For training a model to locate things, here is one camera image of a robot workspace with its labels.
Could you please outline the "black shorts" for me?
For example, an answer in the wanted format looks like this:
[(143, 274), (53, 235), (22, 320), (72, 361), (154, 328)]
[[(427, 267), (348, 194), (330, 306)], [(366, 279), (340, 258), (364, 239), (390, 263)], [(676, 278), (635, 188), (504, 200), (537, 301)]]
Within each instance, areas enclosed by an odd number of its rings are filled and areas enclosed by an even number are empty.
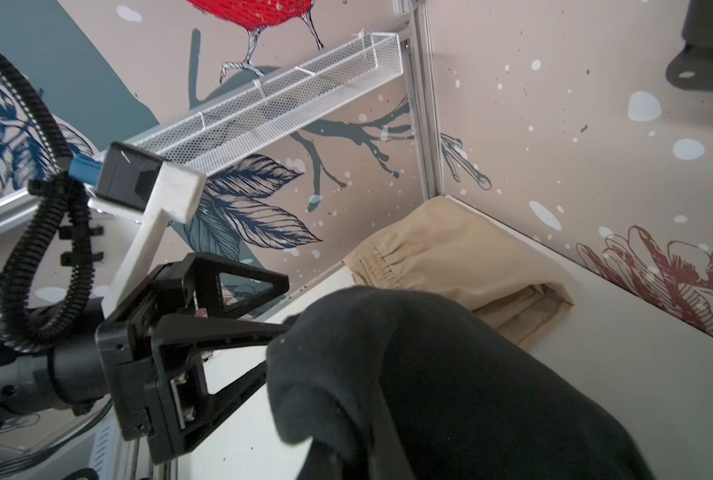
[(625, 428), (441, 296), (326, 295), (266, 351), (283, 442), (304, 479), (649, 479)]

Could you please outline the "beige drawstring shorts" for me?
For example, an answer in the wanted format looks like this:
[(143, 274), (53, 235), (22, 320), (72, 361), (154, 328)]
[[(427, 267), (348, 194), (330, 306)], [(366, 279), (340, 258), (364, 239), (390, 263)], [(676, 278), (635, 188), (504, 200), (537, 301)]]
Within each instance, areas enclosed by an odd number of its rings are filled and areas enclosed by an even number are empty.
[(366, 238), (344, 264), (357, 285), (452, 300), (524, 350), (574, 304), (532, 248), (441, 197)]

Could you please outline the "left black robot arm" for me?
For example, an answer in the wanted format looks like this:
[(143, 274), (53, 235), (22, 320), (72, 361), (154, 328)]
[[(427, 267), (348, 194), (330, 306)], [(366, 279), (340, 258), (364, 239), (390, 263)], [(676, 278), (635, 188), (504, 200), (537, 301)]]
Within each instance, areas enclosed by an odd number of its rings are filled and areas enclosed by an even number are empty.
[(92, 301), (59, 346), (0, 359), (0, 422), (112, 400), (122, 436), (146, 438), (160, 464), (188, 454), (266, 383), (260, 364), (210, 392), (202, 357), (266, 346), (284, 326), (248, 319), (284, 296), (284, 274), (192, 253), (146, 275), (108, 319)]

